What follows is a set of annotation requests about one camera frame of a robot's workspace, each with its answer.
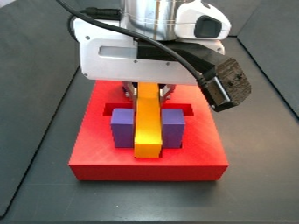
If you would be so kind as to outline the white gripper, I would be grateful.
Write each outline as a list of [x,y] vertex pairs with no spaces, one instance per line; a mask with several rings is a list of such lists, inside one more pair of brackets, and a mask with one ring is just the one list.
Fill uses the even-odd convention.
[[[107,25],[123,28],[164,44],[200,44],[224,54],[220,41],[231,23],[226,15],[202,0],[120,0],[120,17]],[[136,105],[132,82],[159,84],[160,104],[171,99],[175,84],[194,85],[196,79],[180,62],[140,38],[74,20],[82,72],[91,80],[123,81],[126,97]]]

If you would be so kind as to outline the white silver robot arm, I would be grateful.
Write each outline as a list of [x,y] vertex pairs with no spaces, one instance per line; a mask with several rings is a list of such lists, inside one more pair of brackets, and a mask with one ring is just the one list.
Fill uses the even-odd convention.
[[107,27],[74,20],[82,72],[91,80],[122,81],[126,96],[138,97],[143,82],[159,85],[166,100],[179,84],[199,85],[207,102],[222,110],[232,105],[218,63],[220,41],[231,23],[202,0],[122,0],[118,10],[83,12]]

